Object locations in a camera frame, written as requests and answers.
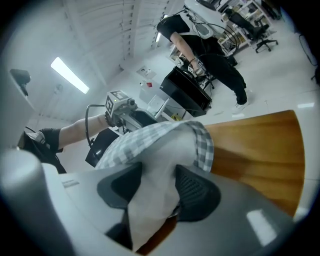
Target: white sneaker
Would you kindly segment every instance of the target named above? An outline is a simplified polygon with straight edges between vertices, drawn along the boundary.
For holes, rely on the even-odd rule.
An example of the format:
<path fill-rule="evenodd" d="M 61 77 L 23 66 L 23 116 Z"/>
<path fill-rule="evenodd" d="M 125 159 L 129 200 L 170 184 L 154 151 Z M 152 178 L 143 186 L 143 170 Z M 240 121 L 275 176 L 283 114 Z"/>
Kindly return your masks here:
<path fill-rule="evenodd" d="M 232 114 L 239 114 L 246 106 L 249 105 L 249 101 L 244 103 L 243 105 L 235 104 L 235 106 L 232 108 Z"/>

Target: ceiling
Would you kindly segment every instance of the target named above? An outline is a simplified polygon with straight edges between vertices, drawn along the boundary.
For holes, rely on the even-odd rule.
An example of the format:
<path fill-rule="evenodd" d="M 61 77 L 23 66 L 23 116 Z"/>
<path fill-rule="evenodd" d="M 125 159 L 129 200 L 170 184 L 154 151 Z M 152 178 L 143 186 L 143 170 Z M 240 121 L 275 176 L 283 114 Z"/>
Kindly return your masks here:
<path fill-rule="evenodd" d="M 155 26 L 183 0 L 47 0 L 25 12 L 5 51 L 27 70 L 36 115 L 73 122 L 106 95 L 120 63 L 155 48 Z M 50 64 L 60 57 L 90 88 L 83 94 Z"/>

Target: checkered fabric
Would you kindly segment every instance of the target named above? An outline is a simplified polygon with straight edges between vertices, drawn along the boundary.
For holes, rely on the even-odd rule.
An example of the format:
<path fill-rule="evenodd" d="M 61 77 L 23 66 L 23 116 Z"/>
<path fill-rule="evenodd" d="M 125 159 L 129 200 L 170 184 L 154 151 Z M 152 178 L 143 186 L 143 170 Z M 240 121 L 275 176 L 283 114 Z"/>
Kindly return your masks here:
<path fill-rule="evenodd" d="M 210 134 L 197 121 L 159 122 L 117 138 L 104 152 L 96 169 L 124 165 L 133 160 L 158 139 L 179 126 L 190 126 L 196 137 L 196 159 L 193 164 L 210 172 L 214 160 L 214 143 Z"/>

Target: office chair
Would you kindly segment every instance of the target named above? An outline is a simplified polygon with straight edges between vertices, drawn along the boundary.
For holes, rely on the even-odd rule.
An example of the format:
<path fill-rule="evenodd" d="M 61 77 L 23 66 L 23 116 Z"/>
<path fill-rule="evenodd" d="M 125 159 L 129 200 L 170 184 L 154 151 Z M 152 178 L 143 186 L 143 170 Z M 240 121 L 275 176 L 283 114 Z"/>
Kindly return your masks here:
<path fill-rule="evenodd" d="M 279 44 L 277 40 L 265 39 L 266 38 L 265 33 L 269 28 L 269 25 L 262 24 L 261 20 L 263 19 L 263 17 L 255 21 L 255 24 L 257 25 L 255 27 L 237 12 L 230 13 L 229 11 L 225 11 L 225 13 L 228 16 L 230 21 L 232 21 L 234 24 L 238 25 L 240 28 L 247 31 L 248 38 L 250 40 L 254 40 L 256 42 L 258 42 L 258 40 L 261 40 L 261 42 L 256 44 L 256 49 L 255 49 L 256 53 L 258 53 L 258 50 L 262 46 L 266 46 L 268 48 L 268 51 L 271 52 L 271 49 L 268 46 L 268 43 L 275 43 L 276 45 Z"/>

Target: wooden surface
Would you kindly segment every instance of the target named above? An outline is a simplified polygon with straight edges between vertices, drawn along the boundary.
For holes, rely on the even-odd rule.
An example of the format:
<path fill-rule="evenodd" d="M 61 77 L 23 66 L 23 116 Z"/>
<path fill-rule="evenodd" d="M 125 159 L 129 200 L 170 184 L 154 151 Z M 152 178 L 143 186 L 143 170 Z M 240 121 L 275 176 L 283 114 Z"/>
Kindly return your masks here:
<path fill-rule="evenodd" d="M 294 111 L 205 128 L 214 143 L 212 173 L 251 185 L 294 216 L 305 176 L 304 144 Z"/>

